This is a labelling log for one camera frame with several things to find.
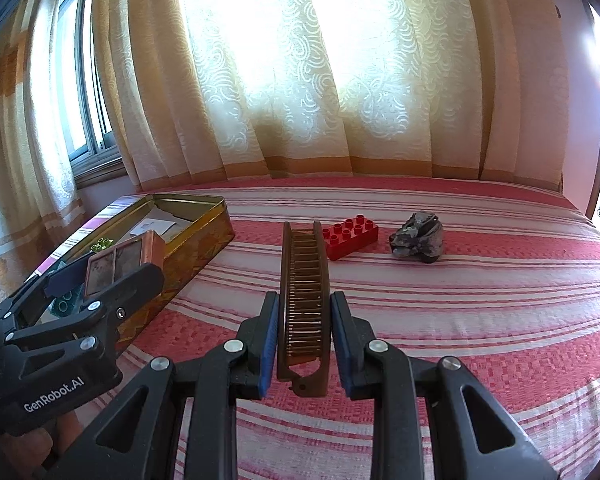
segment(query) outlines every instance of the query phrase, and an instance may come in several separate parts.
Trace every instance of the brown comb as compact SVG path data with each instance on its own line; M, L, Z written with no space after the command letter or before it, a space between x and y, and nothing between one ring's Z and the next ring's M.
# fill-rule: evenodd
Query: brown comb
M291 381L299 397L323 397L329 382L331 352L330 287L320 222L292 230L285 222L280 271L278 380ZM289 367L320 359L319 368L302 377Z

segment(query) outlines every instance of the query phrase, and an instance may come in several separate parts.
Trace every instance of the curtain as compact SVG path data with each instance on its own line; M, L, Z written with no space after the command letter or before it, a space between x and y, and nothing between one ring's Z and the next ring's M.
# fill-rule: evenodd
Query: curtain
M107 111L138 189L323 173L558 187L566 72L550 0L93 0L92 10Z
M22 0L0 32L0 301L84 221L57 114L58 0Z
M569 73L552 0L470 0L482 64L483 180L559 190Z

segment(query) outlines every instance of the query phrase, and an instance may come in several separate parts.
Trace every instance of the gold tin box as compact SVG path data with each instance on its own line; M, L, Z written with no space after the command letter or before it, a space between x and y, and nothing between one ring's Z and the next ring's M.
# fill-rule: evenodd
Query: gold tin box
M104 222L75 244L62 259L68 262L86 254L100 238L119 241L155 208L191 224L166 243L162 293L120 326L120 339L116 345L118 353L131 344L180 289L233 240L235 235L224 198L221 196L155 193L138 199L124 211Z

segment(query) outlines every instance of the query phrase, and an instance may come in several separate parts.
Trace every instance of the red lego brick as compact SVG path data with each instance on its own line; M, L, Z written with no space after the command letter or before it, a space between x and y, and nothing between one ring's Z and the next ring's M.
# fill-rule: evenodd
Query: red lego brick
M359 251L378 241L378 226L363 215L348 218L341 224L322 230L327 256L330 260L339 260L347 254Z

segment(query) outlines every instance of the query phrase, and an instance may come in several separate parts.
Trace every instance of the striped bedspread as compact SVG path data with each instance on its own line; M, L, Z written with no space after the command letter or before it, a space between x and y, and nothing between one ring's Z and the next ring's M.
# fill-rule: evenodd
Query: striped bedspread
M330 262L331 290L354 316L411 356L460 357L513 414L564 480L600 458L600 235L558 194L509 184L428 178L311 178L221 183L235 240L119 360L125 384L153 356L200 356L256 316L280 278L282 222L329 224L362 213L379 241ZM135 200L88 222L43 265ZM417 210L439 215L445 254L398 261L388 235ZM83 406L90 420L119 391ZM372 403L350 402L335 362L330 394L299 399L273 381L263 402L238 402L243 479L368 479ZM429 430L423 447L432 478ZM182 473L186 431L182 432Z

